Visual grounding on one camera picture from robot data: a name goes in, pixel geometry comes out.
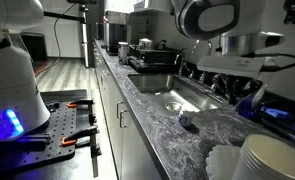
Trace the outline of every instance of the black metal plate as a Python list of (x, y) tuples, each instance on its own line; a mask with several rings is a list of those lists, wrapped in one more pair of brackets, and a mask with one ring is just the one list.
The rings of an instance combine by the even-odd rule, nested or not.
[(17, 172), (72, 158), (75, 146), (62, 147), (62, 137), (76, 131), (77, 109), (67, 108), (67, 102), (60, 103), (60, 108), (51, 114), (49, 126), (43, 134), (49, 134), (50, 143), (44, 151), (12, 151), (0, 149), (0, 173)]

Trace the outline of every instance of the granite countertop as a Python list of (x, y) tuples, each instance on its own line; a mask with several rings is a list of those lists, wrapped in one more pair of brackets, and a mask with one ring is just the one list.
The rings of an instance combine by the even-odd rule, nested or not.
[(129, 74), (138, 74), (134, 69), (119, 65), (118, 56), (109, 56), (101, 48), (103, 41), (96, 40), (96, 44), (168, 179), (208, 179), (206, 158), (214, 146), (241, 146), (248, 135), (255, 133), (275, 136), (264, 127), (239, 116), (229, 105), (201, 111), (191, 128), (183, 128), (177, 121), (178, 116), (159, 115), (149, 105), (146, 97), (128, 78)]

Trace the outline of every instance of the wall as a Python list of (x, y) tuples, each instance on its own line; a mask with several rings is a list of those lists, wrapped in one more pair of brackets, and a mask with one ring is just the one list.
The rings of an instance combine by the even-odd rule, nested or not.
[[(263, 14), (263, 31), (277, 32), (285, 35), (285, 42), (277, 47), (265, 49), (261, 52), (282, 52), (295, 54), (295, 25), (284, 25), (283, 20), (286, 15), (283, 10), (284, 0), (267, 0), (266, 9)], [(167, 45), (172, 48), (188, 48), (185, 52), (186, 60), (196, 64), (202, 55), (208, 51), (207, 42), (201, 42), (195, 52), (191, 55), (191, 49), (195, 40), (191, 40), (181, 35), (175, 26), (174, 17), (166, 13), (157, 13), (150, 17), (151, 38), (157, 42), (167, 39)], [(212, 39), (213, 49), (218, 47), (218, 38)], [(284, 65), (295, 62), (294, 59), (278, 58), (277, 64)], [(295, 100), (295, 68), (276, 73), (270, 81), (268, 91)]]
[[(63, 13), (72, 4), (66, 0), (40, 0), (45, 11)], [(79, 16), (79, 5), (76, 4), (67, 15)], [(54, 35), (55, 18), (44, 17), (41, 25), (26, 29), (26, 32), (45, 34), (48, 56), (58, 56), (58, 48)], [(81, 57), (80, 25), (79, 22), (59, 20), (57, 23), (57, 37), (62, 57)]]

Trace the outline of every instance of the kitchen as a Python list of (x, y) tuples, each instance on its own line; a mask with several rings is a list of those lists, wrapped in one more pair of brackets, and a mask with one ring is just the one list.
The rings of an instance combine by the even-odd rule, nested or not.
[[(64, 12), (72, 5), (56, 1), (56, 5), (47, 1), (42, 4), (47, 11), (55, 12), (57, 7)], [(95, 20), (87, 20), (87, 32), (79, 32), (78, 22), (58, 23), (58, 28), (65, 27), (58, 29), (60, 39), (64, 39), (60, 43), (63, 58), (37, 77), (40, 92), (86, 89), (85, 98), (94, 99), (101, 145), (98, 167), (92, 167), (98, 168), (96, 178), (295, 179), (291, 177), (295, 176), (295, 67), (279, 72), (277, 69), (276, 73), (270, 70), (295, 62), (286, 56), (270, 55), (281, 52), (295, 56), (295, 16), (289, 17), (289, 10), (284, 8), (289, 1), (259, 1), (265, 3), (264, 8), (257, 5), (256, 13), (262, 12), (257, 20), (261, 21), (259, 32), (276, 33), (267, 34), (272, 38), (260, 38), (265, 40), (264, 48), (255, 49), (256, 54), (252, 55), (267, 54), (268, 58), (257, 56), (250, 61), (248, 56), (228, 54), (227, 50), (234, 49), (221, 47), (224, 37), (197, 41), (190, 38), (196, 35), (184, 29), (188, 23), (180, 29), (181, 34), (175, 23), (174, 0), (102, 2), (85, 5), (87, 14), (95, 14), (97, 9), (99, 12), (92, 15)], [(241, 7), (255, 6), (247, 3)], [(226, 9), (213, 8), (215, 16), (204, 15), (202, 20), (211, 22), (207, 24), (211, 30), (231, 21), (230, 7), (223, 8)], [(78, 7), (71, 11), (74, 16), (79, 13)], [(294, 22), (285, 24), (288, 17)], [(44, 33), (49, 56), (56, 57), (58, 49), (49, 30), (52, 25), (52, 20), (45, 19), (41, 28), (25, 31)], [(84, 33), (87, 43), (80, 40), (83, 36), (77, 37)], [(79, 42), (87, 44), (87, 48), (75, 45)], [(247, 50), (249, 46), (232, 44), (231, 39), (226, 42), (229, 44), (224, 45), (228, 47), (237, 46), (236, 50), (243, 50), (242, 47)], [(86, 57), (81, 52), (86, 49), (88, 58), (79, 59)], [(128, 53), (119, 55), (120, 50)], [(263, 66), (268, 66), (269, 71), (263, 72)], [(69, 166), (82, 179), (93, 179), (95, 174), (91, 162), (84, 163), (87, 166), (84, 169), (80, 163), (86, 157), (92, 158), (91, 150), (76, 149), (78, 158), (82, 158), (76, 158), (77, 168)], [(259, 157), (255, 153), (269, 156)], [(285, 158), (277, 161), (276, 157)], [(54, 169), (58, 166), (68, 167), (51, 164)], [(51, 172), (59, 174), (58, 169)], [(72, 171), (69, 173), (60, 178), (77, 178)], [(28, 171), (19, 172), (16, 179), (23, 177), (35, 176), (28, 176)]]

